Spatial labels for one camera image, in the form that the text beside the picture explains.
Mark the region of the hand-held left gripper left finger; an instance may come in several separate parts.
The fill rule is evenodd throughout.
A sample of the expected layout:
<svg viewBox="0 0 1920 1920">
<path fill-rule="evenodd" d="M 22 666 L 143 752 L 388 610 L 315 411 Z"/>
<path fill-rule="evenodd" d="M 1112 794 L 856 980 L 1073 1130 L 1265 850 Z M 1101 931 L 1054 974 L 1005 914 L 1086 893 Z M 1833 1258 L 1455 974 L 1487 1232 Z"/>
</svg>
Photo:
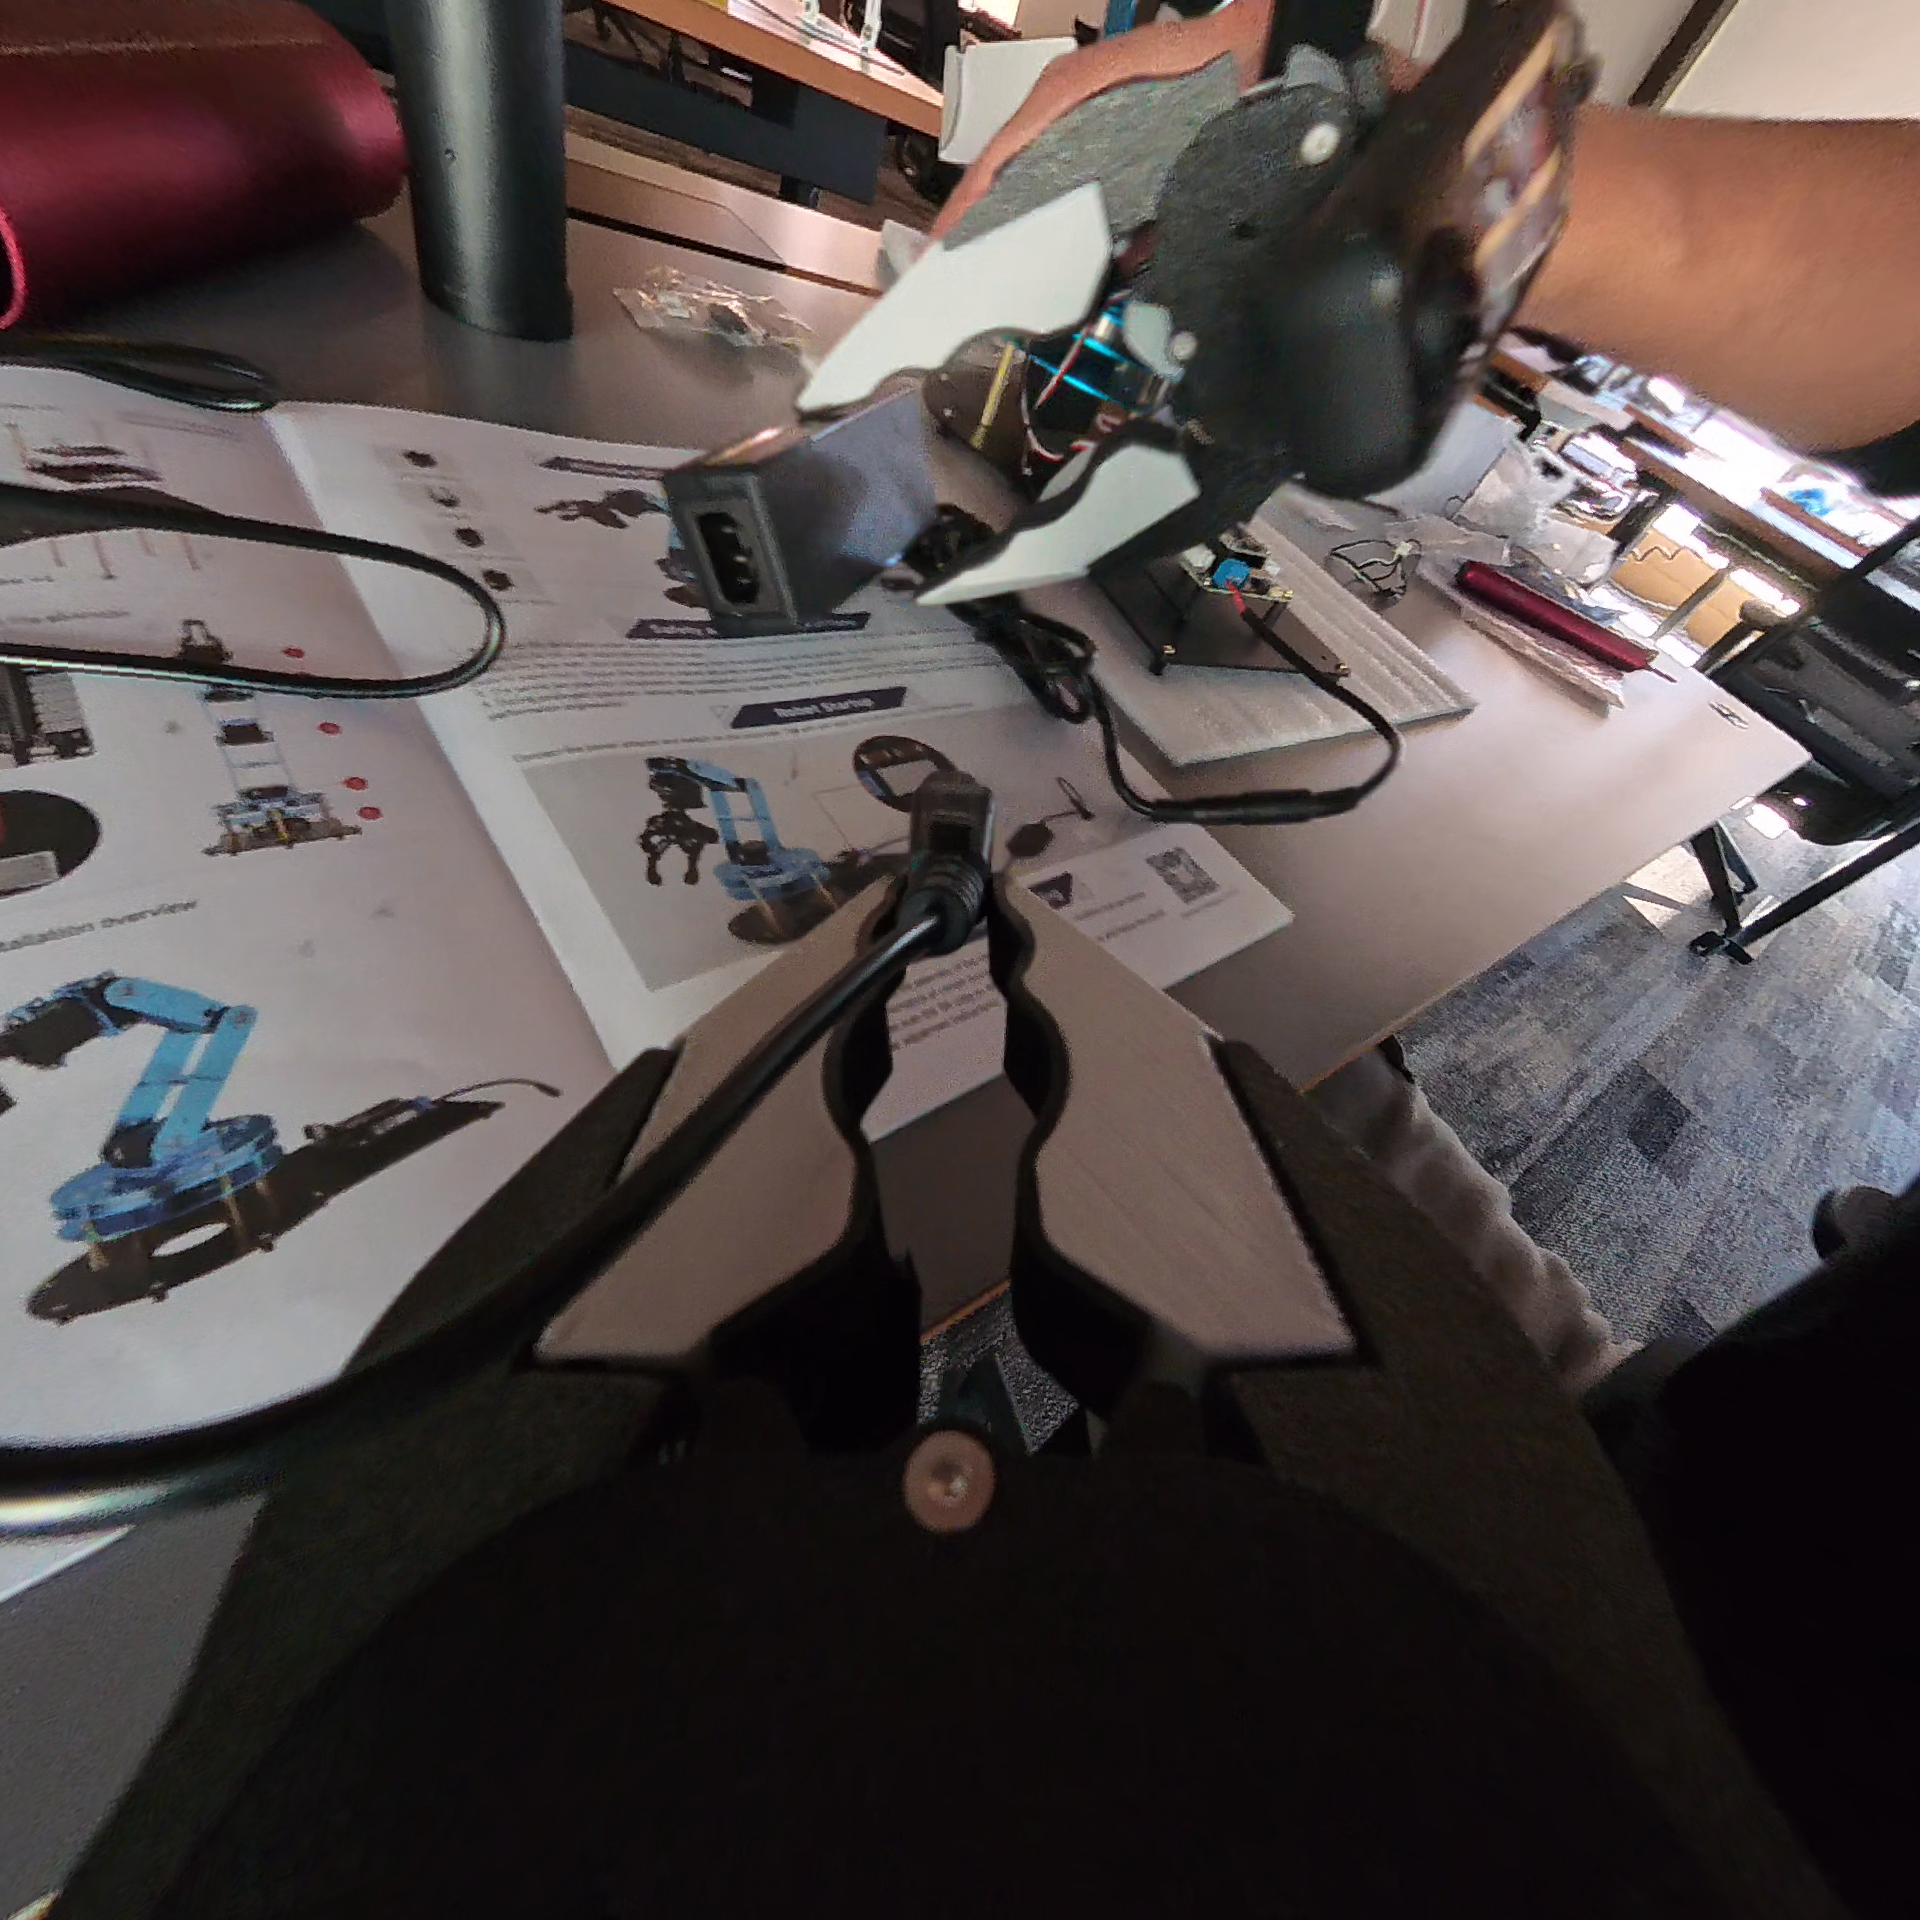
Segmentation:
<svg viewBox="0 0 1920 1920">
<path fill-rule="evenodd" d="M 875 879 L 788 943 L 686 1032 L 627 1164 L 644 1157 L 719 1090 L 782 1019 L 856 957 L 891 884 Z M 837 1310 L 848 1285 L 853 1338 L 908 1344 L 908 1272 L 888 1258 L 872 1158 L 828 1069 L 809 1050 L 703 1168 L 542 1332 L 542 1362 L 691 1362 L 712 1338 L 779 1338 Z"/>
</svg>

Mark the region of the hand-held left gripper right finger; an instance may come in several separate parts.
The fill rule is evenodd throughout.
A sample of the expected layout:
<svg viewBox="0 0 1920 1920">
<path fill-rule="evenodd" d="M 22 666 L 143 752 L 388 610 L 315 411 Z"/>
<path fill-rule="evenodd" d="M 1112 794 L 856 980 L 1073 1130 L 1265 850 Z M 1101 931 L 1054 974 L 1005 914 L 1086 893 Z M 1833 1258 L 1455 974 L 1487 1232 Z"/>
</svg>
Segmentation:
<svg viewBox="0 0 1920 1920">
<path fill-rule="evenodd" d="M 1014 879 L 989 935 L 1004 1069 L 1030 1112 L 1011 1272 L 1033 1357 L 1353 1357 L 1216 1035 Z"/>
</svg>

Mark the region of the blue toy robot arm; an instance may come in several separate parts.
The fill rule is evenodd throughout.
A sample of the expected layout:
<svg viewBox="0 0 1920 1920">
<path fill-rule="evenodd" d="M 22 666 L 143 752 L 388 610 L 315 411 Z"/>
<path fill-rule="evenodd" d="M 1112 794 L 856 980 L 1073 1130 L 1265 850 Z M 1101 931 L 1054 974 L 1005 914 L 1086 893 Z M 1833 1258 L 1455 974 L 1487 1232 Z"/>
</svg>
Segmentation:
<svg viewBox="0 0 1920 1920">
<path fill-rule="evenodd" d="M 1021 494 L 1040 496 L 1070 456 L 1148 416 L 1164 391 L 1127 352 L 1119 300 L 1110 300 L 1073 334 L 961 349 L 953 368 L 927 375 L 921 395 L 949 438 L 968 443 Z M 1348 675 L 1283 582 L 1278 539 L 1244 520 L 1164 558 L 1110 562 L 1095 582 L 1156 677 L 1172 666 L 1276 675 L 1305 666 L 1328 680 Z"/>
</svg>

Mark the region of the black power adapter with cable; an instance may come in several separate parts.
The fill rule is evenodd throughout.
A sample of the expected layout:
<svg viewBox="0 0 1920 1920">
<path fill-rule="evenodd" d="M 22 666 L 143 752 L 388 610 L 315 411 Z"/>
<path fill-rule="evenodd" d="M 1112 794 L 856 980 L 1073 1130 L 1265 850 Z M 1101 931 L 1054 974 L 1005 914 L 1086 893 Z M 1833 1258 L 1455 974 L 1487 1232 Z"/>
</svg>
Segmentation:
<svg viewBox="0 0 1920 1920">
<path fill-rule="evenodd" d="M 823 630 L 849 597 L 902 567 L 916 584 L 953 584 L 961 559 L 985 559 L 992 530 L 937 500 L 927 421 L 913 394 L 867 403 L 835 423 L 768 428 L 663 478 L 708 622 L 727 638 Z M 1308 824 L 1353 812 L 1401 765 L 1401 733 L 1305 654 L 1279 648 L 1302 677 L 1348 707 L 1385 744 L 1358 783 L 1276 789 L 1227 797 L 1151 800 L 1119 764 L 1119 733 L 1092 677 L 1092 642 L 1033 613 L 1014 591 L 967 584 L 958 615 L 1014 669 L 1052 715 L 1095 725 L 1118 800 L 1159 824 Z"/>
</svg>

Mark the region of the person's right forearm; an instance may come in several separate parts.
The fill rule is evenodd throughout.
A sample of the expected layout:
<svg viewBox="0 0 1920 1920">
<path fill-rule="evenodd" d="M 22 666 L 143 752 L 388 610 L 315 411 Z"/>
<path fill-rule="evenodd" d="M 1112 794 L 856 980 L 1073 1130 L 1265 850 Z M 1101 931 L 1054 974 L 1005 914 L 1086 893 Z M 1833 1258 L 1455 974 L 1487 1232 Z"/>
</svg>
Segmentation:
<svg viewBox="0 0 1920 1920">
<path fill-rule="evenodd" d="M 1798 447 L 1916 423 L 1918 126 L 1589 104 L 1520 324 Z"/>
</svg>

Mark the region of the wood-edged desk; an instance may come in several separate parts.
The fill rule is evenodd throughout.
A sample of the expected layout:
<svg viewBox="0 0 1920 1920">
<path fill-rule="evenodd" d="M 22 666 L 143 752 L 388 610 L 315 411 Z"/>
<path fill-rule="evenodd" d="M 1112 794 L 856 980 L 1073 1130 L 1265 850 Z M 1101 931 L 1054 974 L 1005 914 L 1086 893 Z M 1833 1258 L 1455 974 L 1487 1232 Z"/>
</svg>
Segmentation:
<svg viewBox="0 0 1920 1920">
<path fill-rule="evenodd" d="M 629 128 L 743 162 L 779 178 L 779 199 L 815 208 L 821 195 L 870 203 L 891 128 L 944 131 L 944 95 L 911 71 L 828 27 L 806 30 L 806 5 L 597 5 L 607 30 L 665 38 L 653 71 L 604 44 L 565 42 L 567 100 Z M 681 58 L 707 50 L 712 68 L 745 75 L 750 100 L 695 87 Z"/>
</svg>

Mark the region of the grey desk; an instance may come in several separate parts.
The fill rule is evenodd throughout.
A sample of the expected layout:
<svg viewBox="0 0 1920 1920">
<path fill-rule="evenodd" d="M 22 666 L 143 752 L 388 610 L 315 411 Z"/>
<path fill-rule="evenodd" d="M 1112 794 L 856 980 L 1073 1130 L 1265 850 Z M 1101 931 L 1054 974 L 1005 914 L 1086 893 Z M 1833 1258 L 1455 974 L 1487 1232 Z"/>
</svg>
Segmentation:
<svg viewBox="0 0 1920 1920">
<path fill-rule="evenodd" d="M 782 423 L 799 383 L 715 342 L 652 340 L 613 291 L 652 262 L 779 296 L 823 339 L 867 304 L 815 282 L 569 219 L 569 342 L 467 326 L 417 288 L 407 208 L 313 247 L 109 304 L 75 328 L 232 352 L 297 400 L 707 447 Z M 1676 667 L 1597 717 L 1424 597 L 1406 607 L 1431 659 L 1478 702 L 1420 726 L 1398 775 L 1344 820 L 1239 831 L 1232 846 L 1295 922 L 1175 997 L 1310 1087 L 1401 1031 L 1535 933 L 1752 796 L 1791 760 L 1758 720 Z M 161 1728 L 249 1510 L 164 1519 L 5 1599 L 5 1909 L 85 1851 Z"/>
</svg>

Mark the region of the person's right hand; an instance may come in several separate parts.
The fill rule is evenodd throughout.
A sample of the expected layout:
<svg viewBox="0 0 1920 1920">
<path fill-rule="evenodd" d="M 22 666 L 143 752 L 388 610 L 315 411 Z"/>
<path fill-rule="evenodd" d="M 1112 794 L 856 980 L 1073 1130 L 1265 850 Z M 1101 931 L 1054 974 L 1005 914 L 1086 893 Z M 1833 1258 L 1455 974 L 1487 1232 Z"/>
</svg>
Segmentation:
<svg viewBox="0 0 1920 1920">
<path fill-rule="evenodd" d="M 1149 22 L 1055 59 L 1040 71 L 1011 122 L 972 160 L 931 236 L 947 239 L 949 230 L 989 192 L 1004 165 L 1088 99 L 1149 79 L 1177 79 L 1222 59 L 1232 59 L 1233 92 L 1244 93 L 1262 79 L 1273 12 L 1273 2 L 1222 5 L 1204 16 Z"/>
</svg>

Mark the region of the pile of clear plastic bags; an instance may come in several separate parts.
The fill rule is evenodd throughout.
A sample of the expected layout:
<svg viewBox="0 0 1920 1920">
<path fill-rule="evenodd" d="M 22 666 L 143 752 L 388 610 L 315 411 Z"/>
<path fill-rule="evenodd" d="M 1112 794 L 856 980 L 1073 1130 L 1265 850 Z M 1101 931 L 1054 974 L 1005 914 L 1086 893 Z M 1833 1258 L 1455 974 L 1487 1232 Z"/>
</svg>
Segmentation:
<svg viewBox="0 0 1920 1920">
<path fill-rule="evenodd" d="M 1627 675 L 1643 669 L 1655 654 L 1625 632 L 1620 613 L 1592 598 L 1613 549 L 1600 532 L 1557 514 L 1572 470 L 1557 456 L 1521 446 L 1511 429 L 1478 475 L 1476 490 L 1464 490 L 1459 460 L 1467 450 L 1491 450 L 1495 426 L 1492 416 L 1471 407 L 1435 446 L 1446 452 L 1446 462 L 1432 463 L 1431 480 L 1446 482 L 1441 503 L 1449 516 L 1424 520 L 1420 572 L 1455 604 L 1476 632 L 1537 667 L 1580 702 L 1597 710 L 1623 708 Z M 1469 564 L 1492 568 L 1585 622 L 1604 638 L 1604 647 L 1592 654 L 1471 595 L 1460 582 L 1460 572 Z"/>
</svg>

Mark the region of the white foam sheet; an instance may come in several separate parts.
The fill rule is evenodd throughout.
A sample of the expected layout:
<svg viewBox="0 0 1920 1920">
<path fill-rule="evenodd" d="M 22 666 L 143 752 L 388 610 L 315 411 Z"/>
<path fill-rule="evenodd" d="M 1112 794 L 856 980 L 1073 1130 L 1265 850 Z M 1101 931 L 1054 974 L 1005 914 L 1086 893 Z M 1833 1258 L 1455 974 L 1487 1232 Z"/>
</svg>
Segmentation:
<svg viewBox="0 0 1920 1920">
<path fill-rule="evenodd" d="M 1251 523 L 1300 620 L 1347 666 L 1344 686 L 1398 730 L 1471 714 L 1476 700 L 1380 613 L 1326 572 L 1331 528 L 1284 499 Z M 1364 733 L 1344 704 L 1284 669 L 1148 666 L 1143 638 L 1092 582 L 1048 587 L 1040 607 L 1095 639 L 1095 677 L 1118 714 L 1171 765 L 1191 768 Z"/>
</svg>

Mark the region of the small clear parts bag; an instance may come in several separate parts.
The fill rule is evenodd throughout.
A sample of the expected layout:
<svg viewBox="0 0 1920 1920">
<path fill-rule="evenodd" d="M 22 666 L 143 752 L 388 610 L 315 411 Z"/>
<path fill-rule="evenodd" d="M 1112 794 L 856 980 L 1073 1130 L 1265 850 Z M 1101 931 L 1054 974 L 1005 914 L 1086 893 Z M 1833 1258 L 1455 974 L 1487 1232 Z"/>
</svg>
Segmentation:
<svg viewBox="0 0 1920 1920">
<path fill-rule="evenodd" d="M 771 294 L 747 294 L 727 282 L 675 267 L 652 267 L 614 300 L 637 328 L 676 339 L 712 339 L 737 349 L 812 349 L 812 328 Z"/>
</svg>

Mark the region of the red screwdriver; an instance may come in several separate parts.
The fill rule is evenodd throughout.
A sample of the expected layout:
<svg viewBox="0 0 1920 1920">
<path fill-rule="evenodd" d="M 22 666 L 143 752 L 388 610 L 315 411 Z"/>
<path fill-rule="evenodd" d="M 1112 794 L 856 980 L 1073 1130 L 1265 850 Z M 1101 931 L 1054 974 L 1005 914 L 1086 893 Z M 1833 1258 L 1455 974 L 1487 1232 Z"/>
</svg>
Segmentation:
<svg viewBox="0 0 1920 1920">
<path fill-rule="evenodd" d="M 1653 667 L 1655 654 L 1635 638 L 1604 629 L 1592 616 L 1550 598 L 1499 567 L 1464 559 L 1455 567 L 1454 584 L 1476 606 L 1499 613 L 1529 632 L 1557 639 L 1600 666 L 1620 671 Z"/>
</svg>

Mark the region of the printed instruction booklet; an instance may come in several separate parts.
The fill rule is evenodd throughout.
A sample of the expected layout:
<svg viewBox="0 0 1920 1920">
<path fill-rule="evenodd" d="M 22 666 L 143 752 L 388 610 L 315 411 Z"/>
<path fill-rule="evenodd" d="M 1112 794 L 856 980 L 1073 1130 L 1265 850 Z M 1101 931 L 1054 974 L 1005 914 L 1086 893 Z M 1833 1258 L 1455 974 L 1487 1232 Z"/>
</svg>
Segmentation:
<svg viewBox="0 0 1920 1920">
<path fill-rule="evenodd" d="M 619 1067 L 900 867 L 968 771 L 999 859 L 1165 987 L 1288 910 L 1118 805 L 939 610 L 717 638 L 686 446 L 5 370 L 5 482 L 398 543 L 504 616 L 421 702 L 30 675 L 5 717 L 6 1446 L 217 1424 L 337 1373 Z"/>
</svg>

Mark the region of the dark grey cylinder bottle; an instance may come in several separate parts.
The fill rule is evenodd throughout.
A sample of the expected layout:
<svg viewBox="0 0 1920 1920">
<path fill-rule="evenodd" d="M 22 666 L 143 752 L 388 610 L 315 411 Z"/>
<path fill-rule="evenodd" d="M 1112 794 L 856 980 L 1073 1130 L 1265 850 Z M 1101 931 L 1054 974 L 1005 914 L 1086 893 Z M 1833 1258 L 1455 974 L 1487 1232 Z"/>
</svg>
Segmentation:
<svg viewBox="0 0 1920 1920">
<path fill-rule="evenodd" d="M 424 296 L 531 342 L 571 334 L 560 2 L 388 2 Z"/>
</svg>

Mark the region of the red cylinder bottle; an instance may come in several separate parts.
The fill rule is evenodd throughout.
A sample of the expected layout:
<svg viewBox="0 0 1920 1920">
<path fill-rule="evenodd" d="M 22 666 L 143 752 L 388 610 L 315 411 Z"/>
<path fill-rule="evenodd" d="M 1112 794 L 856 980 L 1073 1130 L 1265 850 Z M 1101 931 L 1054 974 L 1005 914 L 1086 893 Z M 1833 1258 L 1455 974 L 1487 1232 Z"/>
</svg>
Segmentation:
<svg viewBox="0 0 1920 1920">
<path fill-rule="evenodd" d="M 5 5 L 5 326 L 353 224 L 404 181 L 375 68 L 301 5 Z"/>
</svg>

